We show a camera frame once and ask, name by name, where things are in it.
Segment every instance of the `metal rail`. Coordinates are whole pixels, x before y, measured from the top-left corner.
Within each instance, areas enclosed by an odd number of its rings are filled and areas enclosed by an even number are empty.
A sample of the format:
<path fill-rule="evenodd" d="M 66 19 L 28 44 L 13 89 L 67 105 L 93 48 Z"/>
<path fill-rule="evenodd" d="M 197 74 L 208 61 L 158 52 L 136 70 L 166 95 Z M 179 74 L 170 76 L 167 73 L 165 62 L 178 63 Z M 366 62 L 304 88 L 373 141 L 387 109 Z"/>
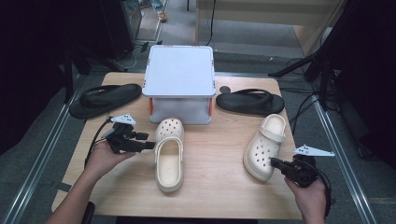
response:
<path fill-rule="evenodd" d="M 338 136 L 332 126 L 332 121 L 329 118 L 327 112 L 323 111 L 320 103 L 317 101 L 317 96 L 313 95 L 312 100 L 315 101 L 315 109 L 318 112 L 319 119 L 323 125 L 323 128 L 329 138 L 332 150 L 335 153 L 335 158 L 340 166 L 341 172 L 343 173 L 346 184 L 351 193 L 352 199 L 356 204 L 359 214 L 361 215 L 361 220 L 363 223 L 375 224 L 378 223 L 375 214 L 367 200 L 367 197 L 361 187 L 359 179 L 356 177 L 352 166 L 349 163 L 347 155 L 343 149 L 343 146 L 338 139 Z"/>
<path fill-rule="evenodd" d="M 59 136 L 64 129 L 64 125 L 67 122 L 69 117 L 68 108 L 70 104 L 76 99 L 77 95 L 81 90 L 81 86 L 84 83 L 86 76 L 78 75 L 75 83 L 76 83 L 76 91 L 74 92 L 73 96 L 69 100 L 67 105 L 62 107 L 62 110 L 56 119 L 52 129 L 47 137 L 44 146 L 41 148 L 40 153 L 38 154 L 37 158 L 35 159 L 35 163 L 33 164 L 32 169 L 29 172 L 29 175 L 24 180 L 21 188 L 19 189 L 17 195 L 14 198 L 11 206 L 9 207 L 8 211 L 6 212 L 5 218 L 2 220 L 1 223 L 3 224 L 13 224 L 19 223 L 23 212 L 29 203 L 34 191 L 35 187 L 37 186 L 40 177 L 42 176 L 44 169 L 46 168 L 47 162 L 50 159 L 50 155 L 52 154 L 53 149 L 59 139 Z"/>

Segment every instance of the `flip-flop strap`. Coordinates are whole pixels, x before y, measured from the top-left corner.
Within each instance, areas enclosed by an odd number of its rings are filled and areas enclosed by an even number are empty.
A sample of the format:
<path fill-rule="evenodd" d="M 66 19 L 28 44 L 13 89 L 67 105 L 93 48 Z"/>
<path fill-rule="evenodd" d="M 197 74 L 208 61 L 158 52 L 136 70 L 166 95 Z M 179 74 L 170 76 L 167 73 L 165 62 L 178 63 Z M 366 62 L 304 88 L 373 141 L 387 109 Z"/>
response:
<path fill-rule="evenodd" d="M 112 91 L 118 88 L 120 85 L 107 85 L 94 87 L 89 90 L 84 91 L 79 97 L 79 102 L 87 107 L 101 107 L 106 105 L 112 105 L 108 99 L 101 97 L 101 91 Z"/>
<path fill-rule="evenodd" d="M 261 89 L 245 89 L 245 90 L 241 90 L 241 91 L 235 91 L 231 94 L 241 94 L 241 95 L 252 94 L 252 95 L 261 97 L 260 100 L 254 102 L 254 103 L 236 106 L 235 108 L 238 108 L 238 109 L 250 109 L 251 107 L 264 105 L 264 104 L 273 100 L 273 95 L 271 94 L 271 92 L 261 90 Z"/>

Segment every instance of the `white storage bin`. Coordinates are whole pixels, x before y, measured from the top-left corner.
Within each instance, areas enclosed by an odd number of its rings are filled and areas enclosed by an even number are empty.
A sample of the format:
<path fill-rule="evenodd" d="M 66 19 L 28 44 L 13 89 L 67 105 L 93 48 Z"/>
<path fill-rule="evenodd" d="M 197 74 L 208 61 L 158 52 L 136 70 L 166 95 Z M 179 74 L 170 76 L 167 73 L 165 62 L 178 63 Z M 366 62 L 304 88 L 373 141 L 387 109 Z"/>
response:
<path fill-rule="evenodd" d="M 216 94 L 213 50 L 195 46 L 153 46 L 143 94 L 150 98 L 150 120 L 175 117 L 183 124 L 207 124 Z"/>

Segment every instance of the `human arm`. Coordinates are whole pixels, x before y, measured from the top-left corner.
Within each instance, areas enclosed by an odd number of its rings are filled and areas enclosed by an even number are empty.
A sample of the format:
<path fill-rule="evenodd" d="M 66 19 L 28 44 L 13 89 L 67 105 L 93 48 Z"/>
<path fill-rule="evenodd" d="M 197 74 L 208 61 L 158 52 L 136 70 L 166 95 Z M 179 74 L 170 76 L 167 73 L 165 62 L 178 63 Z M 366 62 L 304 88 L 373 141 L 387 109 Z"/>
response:
<path fill-rule="evenodd" d="M 324 224 L 326 196 L 323 183 L 316 180 L 309 187 L 302 188 L 287 177 L 285 177 L 285 182 L 294 193 L 304 223 Z"/>
<path fill-rule="evenodd" d="M 96 182 L 118 163 L 131 158 L 134 154 L 133 152 L 115 154 L 107 141 L 97 143 L 81 176 L 46 223 L 81 223 Z"/>

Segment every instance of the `box lid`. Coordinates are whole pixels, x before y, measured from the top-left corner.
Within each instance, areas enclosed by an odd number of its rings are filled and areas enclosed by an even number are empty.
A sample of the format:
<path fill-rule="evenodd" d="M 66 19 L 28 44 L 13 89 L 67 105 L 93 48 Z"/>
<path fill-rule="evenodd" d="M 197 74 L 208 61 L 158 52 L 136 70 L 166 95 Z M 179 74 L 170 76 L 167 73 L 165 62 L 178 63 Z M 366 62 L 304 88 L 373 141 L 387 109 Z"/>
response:
<path fill-rule="evenodd" d="M 207 46 L 152 46 L 143 94 L 152 98 L 212 97 L 213 50 Z"/>

